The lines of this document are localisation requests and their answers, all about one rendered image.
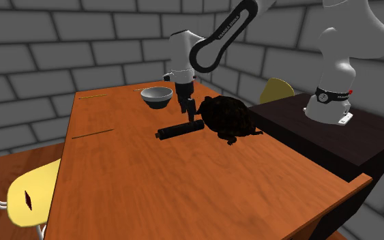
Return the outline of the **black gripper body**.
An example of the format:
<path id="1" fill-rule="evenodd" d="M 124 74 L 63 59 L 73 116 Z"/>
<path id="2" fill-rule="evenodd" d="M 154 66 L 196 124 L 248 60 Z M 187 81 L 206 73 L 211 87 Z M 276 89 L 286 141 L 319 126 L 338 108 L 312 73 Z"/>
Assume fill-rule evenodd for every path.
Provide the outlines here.
<path id="1" fill-rule="evenodd" d="M 191 95 L 194 93 L 194 83 L 175 83 L 175 91 L 177 94 L 177 98 L 179 101 L 182 101 L 184 99 L 191 98 Z"/>

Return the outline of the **black cylinder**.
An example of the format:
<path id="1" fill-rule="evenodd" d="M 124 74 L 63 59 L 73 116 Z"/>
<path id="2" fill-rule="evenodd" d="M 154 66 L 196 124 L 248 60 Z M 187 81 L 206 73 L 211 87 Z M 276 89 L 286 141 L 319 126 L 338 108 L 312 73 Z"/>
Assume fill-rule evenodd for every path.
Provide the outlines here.
<path id="1" fill-rule="evenodd" d="M 174 126 L 159 129 L 155 133 L 155 136 L 160 140 L 165 140 L 165 139 L 180 136 L 183 134 L 199 131 L 199 130 L 202 130 L 204 127 L 205 127 L 204 121 L 200 119 L 196 121 L 191 121 L 191 122 L 182 123 L 179 125 L 174 125 Z"/>

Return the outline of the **grey bowl with black outside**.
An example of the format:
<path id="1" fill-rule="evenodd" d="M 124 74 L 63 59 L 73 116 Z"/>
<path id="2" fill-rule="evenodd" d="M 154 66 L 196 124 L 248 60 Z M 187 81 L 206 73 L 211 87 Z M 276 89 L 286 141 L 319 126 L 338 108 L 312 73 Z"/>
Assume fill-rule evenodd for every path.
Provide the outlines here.
<path id="1" fill-rule="evenodd" d="M 165 108 L 173 96 L 173 90 L 168 87 L 150 87 L 141 91 L 144 102 L 152 109 Z"/>

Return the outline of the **dark turtle figure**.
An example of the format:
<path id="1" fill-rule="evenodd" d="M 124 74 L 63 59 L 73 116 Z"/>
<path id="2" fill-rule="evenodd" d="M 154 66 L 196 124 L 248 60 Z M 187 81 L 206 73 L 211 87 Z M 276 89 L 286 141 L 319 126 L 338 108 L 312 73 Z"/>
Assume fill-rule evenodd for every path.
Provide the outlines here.
<path id="1" fill-rule="evenodd" d="M 256 130 L 248 107 L 233 97 L 205 96 L 196 114 L 201 116 L 204 124 L 216 132 L 219 138 L 226 140 L 228 145 L 236 143 L 237 137 L 263 134 L 263 131 Z"/>

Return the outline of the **orange wooden table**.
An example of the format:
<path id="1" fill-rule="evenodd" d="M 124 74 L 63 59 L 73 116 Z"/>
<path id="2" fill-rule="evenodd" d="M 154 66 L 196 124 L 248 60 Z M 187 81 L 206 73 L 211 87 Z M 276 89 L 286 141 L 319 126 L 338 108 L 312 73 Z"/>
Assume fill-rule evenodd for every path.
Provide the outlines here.
<path id="1" fill-rule="evenodd" d="M 268 134 L 156 138 L 187 119 L 175 100 L 150 109 L 138 85 L 77 92 L 44 240 L 306 240 L 371 181 Z"/>

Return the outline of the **dark robot stand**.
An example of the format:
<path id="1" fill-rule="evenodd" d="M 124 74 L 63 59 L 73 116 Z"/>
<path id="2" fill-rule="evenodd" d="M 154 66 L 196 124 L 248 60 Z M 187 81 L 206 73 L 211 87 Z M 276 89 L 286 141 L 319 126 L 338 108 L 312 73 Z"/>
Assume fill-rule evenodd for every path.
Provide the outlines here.
<path id="1" fill-rule="evenodd" d="M 350 182 L 364 173 L 372 182 L 326 214 L 309 240 L 327 240 L 362 206 L 384 174 L 384 117 L 353 109 L 346 125 L 313 121 L 304 107 L 310 95 L 301 93 L 265 104 L 251 106 L 258 129 Z"/>

